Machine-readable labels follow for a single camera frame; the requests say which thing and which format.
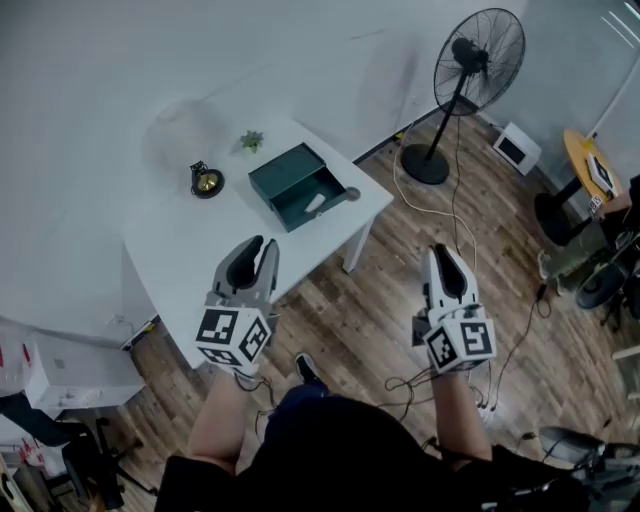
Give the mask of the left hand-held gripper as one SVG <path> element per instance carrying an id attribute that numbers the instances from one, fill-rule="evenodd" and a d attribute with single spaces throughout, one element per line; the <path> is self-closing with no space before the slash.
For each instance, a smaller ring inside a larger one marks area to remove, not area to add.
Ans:
<path id="1" fill-rule="evenodd" d="M 271 343 L 278 322 L 271 295 L 277 284 L 280 250 L 271 239 L 256 271 L 255 259 L 263 243 L 262 235 L 252 236 L 219 263 L 194 339 L 207 362 L 235 376 L 256 375 L 258 358 Z"/>

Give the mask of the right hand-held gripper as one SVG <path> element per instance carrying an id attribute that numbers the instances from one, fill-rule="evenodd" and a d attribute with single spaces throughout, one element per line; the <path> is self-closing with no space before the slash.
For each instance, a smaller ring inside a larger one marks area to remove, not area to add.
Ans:
<path id="1" fill-rule="evenodd" d="M 411 346 L 426 353 L 436 374 L 469 371 L 495 358 L 494 323 L 466 262 L 436 244 L 423 254 L 421 272 L 426 305 L 412 318 Z M 458 302 L 445 303 L 444 295 Z"/>

